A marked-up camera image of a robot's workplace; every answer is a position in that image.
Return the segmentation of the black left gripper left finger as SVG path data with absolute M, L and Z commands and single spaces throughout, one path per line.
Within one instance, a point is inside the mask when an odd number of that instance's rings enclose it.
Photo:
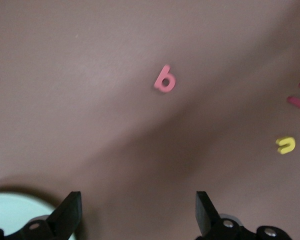
M 82 195 L 72 191 L 45 220 L 33 220 L 3 240 L 68 240 L 82 219 Z

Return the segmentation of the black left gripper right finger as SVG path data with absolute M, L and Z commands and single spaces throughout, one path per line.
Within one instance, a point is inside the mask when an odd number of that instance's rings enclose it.
M 229 217 L 221 217 L 205 191 L 195 198 L 195 217 L 200 230 L 198 240 L 255 240 L 256 234 Z

